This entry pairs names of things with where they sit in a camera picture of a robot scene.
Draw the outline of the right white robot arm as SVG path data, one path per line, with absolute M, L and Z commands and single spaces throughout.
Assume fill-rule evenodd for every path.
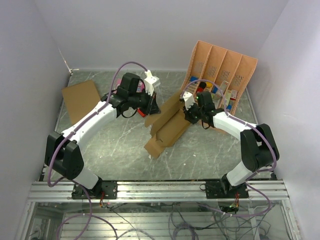
M 240 163 L 221 178 L 220 192 L 224 197 L 231 198 L 238 192 L 238 186 L 255 173 L 268 171 L 268 166 L 277 165 L 280 154 L 275 139 L 267 124 L 251 124 L 223 108 L 216 108 L 208 91 L 199 92 L 196 99 L 188 91 L 180 97 L 184 102 L 183 112 L 187 121 L 192 124 L 200 121 L 240 141 Z

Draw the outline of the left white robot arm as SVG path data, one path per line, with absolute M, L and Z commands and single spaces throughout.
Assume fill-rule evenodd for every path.
M 116 90 L 104 95 L 80 121 L 62 133 L 54 131 L 47 137 L 45 165 L 62 177 L 82 185 L 91 199 L 98 198 L 104 191 L 103 181 L 85 167 L 81 149 L 102 127 L 128 109 L 141 110 L 145 115 L 161 112 L 155 92 L 160 80 L 150 70 L 145 71 L 145 75 L 146 78 L 141 79 L 136 74 L 125 73 Z

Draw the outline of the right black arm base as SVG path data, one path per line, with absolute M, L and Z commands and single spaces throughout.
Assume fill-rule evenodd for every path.
M 212 179 L 200 184 L 199 189 L 205 192 L 207 199 L 236 199 L 236 197 L 239 199 L 247 199 L 249 197 L 247 187 L 244 183 L 227 189 L 227 187 L 223 186 L 221 180 Z

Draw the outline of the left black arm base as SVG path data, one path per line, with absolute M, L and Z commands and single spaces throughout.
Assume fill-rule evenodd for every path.
M 118 193 L 118 184 L 116 181 L 98 181 L 97 185 L 93 189 L 87 189 L 90 199 L 106 199 L 115 200 Z M 71 198 L 73 200 L 84 200 L 87 198 L 85 191 L 79 184 L 73 186 L 71 193 Z

